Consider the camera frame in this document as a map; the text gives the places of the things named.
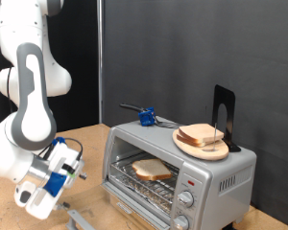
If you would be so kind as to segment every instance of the toaster oven knob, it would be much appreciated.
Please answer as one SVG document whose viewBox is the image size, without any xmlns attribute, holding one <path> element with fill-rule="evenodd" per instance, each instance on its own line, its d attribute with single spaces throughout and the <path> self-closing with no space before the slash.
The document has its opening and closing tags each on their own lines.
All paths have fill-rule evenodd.
<svg viewBox="0 0 288 230">
<path fill-rule="evenodd" d="M 184 216 L 179 216 L 173 220 L 174 230 L 187 230 L 189 229 L 189 221 Z"/>
<path fill-rule="evenodd" d="M 194 199 L 193 199 L 193 196 L 189 192 L 182 192 L 181 194 L 178 195 L 178 201 L 184 207 L 189 208 L 192 206 Z"/>
</svg>

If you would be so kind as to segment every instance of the black curtain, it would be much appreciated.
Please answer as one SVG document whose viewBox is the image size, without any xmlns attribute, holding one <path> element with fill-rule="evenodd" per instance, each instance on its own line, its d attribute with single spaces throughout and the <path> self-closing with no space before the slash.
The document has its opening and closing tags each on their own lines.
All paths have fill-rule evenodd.
<svg viewBox="0 0 288 230">
<path fill-rule="evenodd" d="M 60 14 L 48 18 L 48 29 L 53 57 L 73 82 L 68 94 L 48 98 L 58 131 L 98 124 L 97 2 L 65 1 Z M 10 66 L 0 51 L 0 71 Z M 9 114 L 8 99 L 0 93 L 0 122 Z"/>
<path fill-rule="evenodd" d="M 252 202 L 288 224 L 288 0 L 105 0 L 105 14 L 104 123 L 137 120 L 131 103 L 211 124 L 228 88 L 233 142 L 258 157 Z"/>
</svg>

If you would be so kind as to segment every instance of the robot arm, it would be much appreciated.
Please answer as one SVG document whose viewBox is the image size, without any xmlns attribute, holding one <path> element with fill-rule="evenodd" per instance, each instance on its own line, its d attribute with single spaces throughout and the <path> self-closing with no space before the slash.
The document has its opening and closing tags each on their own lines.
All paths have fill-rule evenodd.
<svg viewBox="0 0 288 230">
<path fill-rule="evenodd" d="M 54 140 L 57 127 L 47 103 L 42 15 L 58 13 L 62 4 L 62 0 L 1 0 L 0 8 L 0 46 L 14 66 L 12 89 L 16 92 L 11 95 L 19 105 L 0 124 L 0 176 L 17 184 L 15 202 L 38 219 L 48 218 L 63 190 L 72 187 L 84 166 L 80 153 L 63 140 Z M 48 50 L 44 50 L 47 60 L 53 61 Z M 63 80 L 70 79 L 66 72 L 60 68 L 49 71 L 59 74 L 56 83 L 64 87 Z M 43 149 L 47 157 L 33 154 Z"/>
<path fill-rule="evenodd" d="M 19 83 L 19 108 L 7 122 L 7 135 L 24 150 L 42 150 L 54 139 L 57 126 L 47 102 L 37 0 L 2 0 L 0 46 Z"/>
<path fill-rule="evenodd" d="M 72 80 L 70 74 L 55 61 L 51 54 L 46 15 L 42 16 L 42 24 L 42 53 L 45 67 L 47 97 L 57 97 L 68 93 L 71 88 Z M 10 69 L 4 69 L 0 72 L 0 92 L 8 97 L 7 82 L 9 74 L 10 99 L 19 107 L 18 73 L 15 68 L 12 68 L 11 71 Z"/>
</svg>

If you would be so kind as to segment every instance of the toast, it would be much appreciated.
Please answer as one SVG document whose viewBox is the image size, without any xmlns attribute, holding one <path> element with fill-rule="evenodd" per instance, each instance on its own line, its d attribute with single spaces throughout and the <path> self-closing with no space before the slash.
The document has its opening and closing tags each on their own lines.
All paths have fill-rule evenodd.
<svg viewBox="0 0 288 230">
<path fill-rule="evenodd" d="M 159 159 L 134 161 L 132 168 L 136 172 L 136 177 L 141 180 L 155 181 L 172 177 L 172 173 Z"/>
<path fill-rule="evenodd" d="M 191 126 L 181 126 L 180 135 L 188 139 L 189 141 L 200 144 L 204 142 L 213 142 L 214 141 L 214 127 L 209 124 L 195 124 Z M 224 133 L 220 130 L 217 130 L 215 136 L 215 141 L 221 140 L 224 137 Z"/>
<path fill-rule="evenodd" d="M 184 138 L 183 136 L 181 136 L 179 133 L 177 134 L 177 139 L 185 144 L 188 144 L 190 146 L 194 146 L 194 147 L 204 147 L 206 145 L 211 144 L 211 142 L 202 142 L 202 143 L 194 143 L 192 141 L 190 141 L 189 139 Z"/>
</svg>

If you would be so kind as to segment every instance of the black metal holder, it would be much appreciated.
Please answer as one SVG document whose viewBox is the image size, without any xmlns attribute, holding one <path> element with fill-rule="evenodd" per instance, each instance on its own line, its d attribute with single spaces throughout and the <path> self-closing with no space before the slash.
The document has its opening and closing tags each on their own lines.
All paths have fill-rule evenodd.
<svg viewBox="0 0 288 230">
<path fill-rule="evenodd" d="M 236 229 L 233 227 L 233 224 L 230 223 L 228 226 L 226 226 L 226 227 L 223 228 L 222 230 L 236 230 Z"/>
<path fill-rule="evenodd" d="M 215 85 L 214 88 L 214 102 L 213 102 L 213 112 L 212 112 L 212 126 L 218 123 L 219 107 L 221 104 L 227 109 L 227 129 L 224 136 L 224 142 L 228 145 L 229 152 L 238 152 L 241 149 L 232 143 L 232 128 L 233 128 L 233 115 L 234 115 L 234 105 L 236 97 L 234 93 L 220 85 Z"/>
</svg>

